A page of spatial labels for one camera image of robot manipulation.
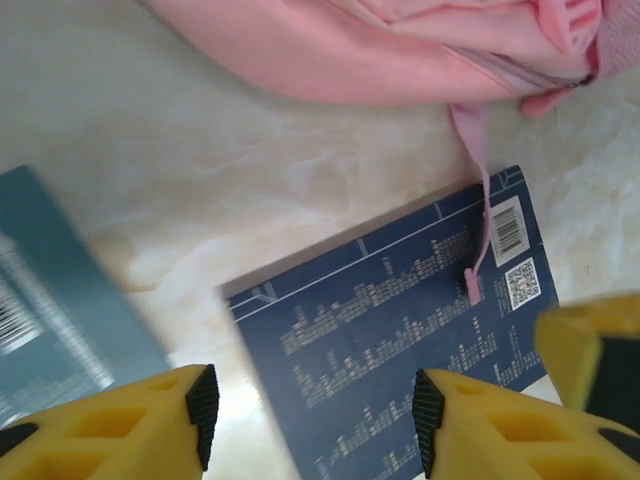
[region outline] dark blue book cover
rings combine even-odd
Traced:
[[[557,303],[519,167],[491,178],[492,248],[472,307],[463,271],[482,231],[473,186],[230,299],[305,480],[409,480],[421,463],[415,373],[514,390],[544,375],[539,312]]]
[[[0,175],[0,427],[169,368],[31,169]]]

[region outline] barcode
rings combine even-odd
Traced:
[[[501,267],[529,250],[529,235],[518,196],[493,207],[491,216],[491,246],[496,265]]]
[[[13,289],[0,280],[0,353],[8,354],[42,333]]]
[[[528,258],[512,268],[505,273],[504,277],[507,280],[512,310],[521,307],[542,293],[533,258]]]

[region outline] tiled floor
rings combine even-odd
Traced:
[[[522,165],[562,301],[640,284],[639,80],[537,121],[491,109],[492,169]],[[221,479],[296,474],[215,287],[473,173],[443,107],[275,98],[122,0],[0,0],[0,152],[37,166],[175,364],[217,365]]]

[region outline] teal book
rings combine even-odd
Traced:
[[[0,175],[0,427],[169,368],[33,170]]]

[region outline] black rubber pad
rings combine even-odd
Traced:
[[[586,411],[640,433],[640,338],[602,337]]]
[[[435,434],[442,425],[444,395],[424,370],[418,370],[416,374],[412,413],[416,423],[422,468],[429,478],[436,461]]]
[[[0,430],[0,457],[9,453],[38,430],[35,423],[23,423]]]
[[[220,406],[220,392],[216,370],[213,365],[207,365],[191,389],[185,396],[189,420],[198,428],[198,457],[202,470],[207,471],[213,434],[218,421]]]
[[[612,428],[601,428],[598,433],[612,443],[618,450],[640,463],[640,438],[632,437]]]

